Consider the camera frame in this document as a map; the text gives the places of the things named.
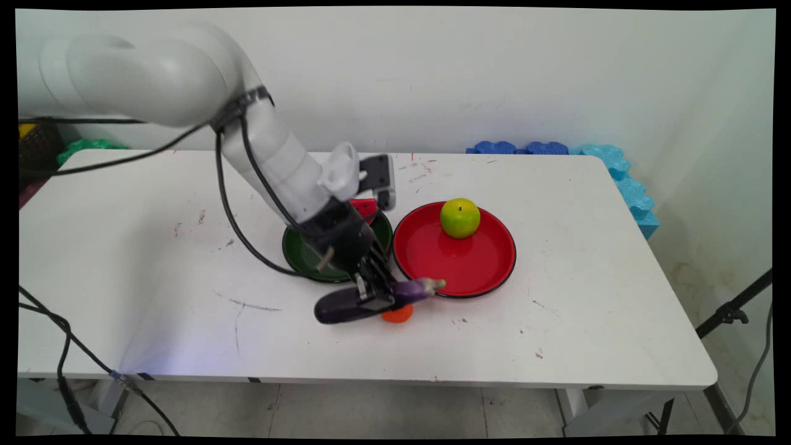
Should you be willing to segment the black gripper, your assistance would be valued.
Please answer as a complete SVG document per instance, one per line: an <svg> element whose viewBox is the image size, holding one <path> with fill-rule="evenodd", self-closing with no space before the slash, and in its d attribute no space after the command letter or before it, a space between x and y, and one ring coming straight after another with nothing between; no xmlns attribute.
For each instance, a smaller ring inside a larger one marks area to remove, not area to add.
<svg viewBox="0 0 791 445"><path fill-rule="evenodd" d="M396 305L392 275L381 243L370 221L381 214L374 203L372 211L361 214L350 201L331 199L329 203L302 222L304 242L319 256L317 273L332 267L344 271L358 288L358 306L369 311L388 311Z"/></svg>

